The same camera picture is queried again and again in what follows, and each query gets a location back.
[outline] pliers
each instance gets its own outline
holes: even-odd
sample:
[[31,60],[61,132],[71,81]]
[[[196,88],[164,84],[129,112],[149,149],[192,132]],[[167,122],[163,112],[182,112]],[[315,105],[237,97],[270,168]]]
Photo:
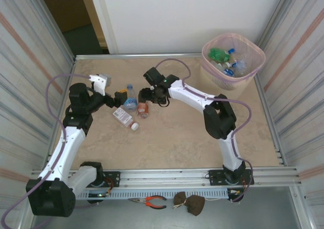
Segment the pliers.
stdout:
[[167,200],[165,197],[160,196],[160,195],[153,195],[153,196],[150,196],[150,197],[146,197],[145,199],[132,198],[132,199],[128,199],[128,200],[136,202],[136,203],[145,203],[146,206],[149,206],[149,207],[151,207],[153,209],[156,209],[156,210],[162,210],[162,209],[165,209],[167,207],[166,205],[159,206],[159,205],[151,204],[149,201],[153,200],[153,199]]

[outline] purple cable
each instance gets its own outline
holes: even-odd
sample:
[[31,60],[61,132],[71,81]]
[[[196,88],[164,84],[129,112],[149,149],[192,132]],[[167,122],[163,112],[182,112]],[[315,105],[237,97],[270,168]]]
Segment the purple cable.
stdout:
[[180,62],[181,64],[183,64],[183,65],[187,68],[187,70],[188,70],[188,72],[189,72],[189,75],[182,79],[182,85],[183,85],[183,87],[184,87],[187,91],[189,91],[190,93],[192,93],[192,94],[194,94],[194,95],[196,95],[196,96],[198,96],[198,97],[200,97],[200,98],[207,99],[207,100],[211,100],[211,101],[218,101],[218,102],[232,102],[232,103],[242,104],[243,106],[245,106],[245,107],[248,109],[248,111],[249,111],[249,116],[248,116],[248,118],[246,119],[246,121],[245,121],[245,122],[244,122],[244,123],[243,123],[239,128],[237,128],[237,129],[232,133],[232,136],[231,136],[231,143],[232,143],[232,148],[233,148],[233,152],[234,152],[235,157],[238,158],[239,160],[243,161],[243,162],[248,163],[249,166],[250,166],[250,168],[251,168],[251,178],[250,178],[250,181],[249,181],[249,183],[248,183],[246,189],[243,191],[243,193],[242,193],[240,196],[238,196],[237,198],[235,198],[235,199],[232,200],[232,201],[235,202],[235,201],[239,200],[239,199],[240,199],[240,198],[241,198],[241,197],[246,193],[246,191],[249,189],[249,187],[250,187],[250,185],[251,185],[251,183],[252,183],[252,180],[253,180],[253,166],[252,166],[251,162],[249,162],[248,160],[246,160],[246,159],[241,158],[241,157],[238,156],[238,154],[237,154],[237,152],[236,152],[236,149],[235,149],[235,144],[234,144],[234,139],[233,139],[233,138],[234,138],[234,135],[235,135],[239,130],[241,130],[244,126],[246,126],[246,124],[251,120],[251,117],[252,117],[252,110],[251,110],[251,108],[250,108],[246,103],[244,103],[244,102],[242,102],[242,101],[239,101],[239,100],[233,100],[233,99],[206,98],[205,96],[203,96],[203,95],[201,95],[201,94],[198,94],[198,93],[196,93],[196,92],[193,91],[193,90],[190,90],[189,88],[187,88],[187,87],[185,86],[185,82],[184,82],[185,80],[187,80],[187,79],[191,76],[191,70],[190,70],[190,68],[188,67],[188,65],[187,65],[186,63],[184,63],[183,61],[181,61],[181,60],[178,60],[178,59],[175,59],[175,58],[167,58],[167,59],[164,59],[164,60],[160,61],[160,62],[155,66],[155,68],[157,68],[157,67],[158,67],[160,64],[162,64],[164,61],[177,61],[177,62]]
[[[66,131],[65,131],[65,128],[64,128],[64,125],[62,123],[62,121],[56,117],[52,111],[51,111],[51,108],[50,108],[50,104],[49,104],[49,97],[48,97],[48,91],[49,91],[49,88],[50,88],[50,85],[51,83],[56,79],[56,78],[59,78],[59,77],[63,77],[63,76],[77,76],[77,77],[84,77],[86,79],[89,79],[90,77],[89,76],[84,76],[84,75],[80,75],[80,74],[60,74],[60,75],[57,75],[57,76],[54,76],[50,81],[49,83],[47,84],[46,86],[46,90],[45,90],[45,101],[46,101],[46,106],[47,106],[47,110],[48,112],[50,113],[50,115],[55,119],[56,122],[58,122],[62,128],[62,131],[63,131],[63,139],[66,140]],[[61,149],[60,149],[60,152],[59,152],[59,155],[57,156],[57,158],[55,159],[53,165],[51,166],[51,170],[53,170],[56,166],[56,164],[58,163],[63,151],[64,151],[64,147],[65,147],[65,142],[62,143],[62,146],[61,146]],[[42,185],[42,183],[44,183],[44,181],[50,176],[51,174],[51,171],[48,171],[48,173],[41,179],[41,181],[39,181],[30,191],[28,191],[23,197],[21,197],[15,204],[13,204],[8,210],[5,211],[5,213],[2,215],[1,217],[1,225],[3,226],[4,229],[12,229],[11,227],[9,227],[6,222],[5,222],[5,219],[7,217],[7,215],[9,214],[10,211],[12,211],[18,204],[20,204],[24,199],[26,199],[32,192],[34,192],[39,186]],[[42,222],[41,224],[31,228],[31,229],[39,229],[41,228],[42,226],[44,226],[46,223],[48,223],[52,218],[49,218],[47,219],[46,221]]]

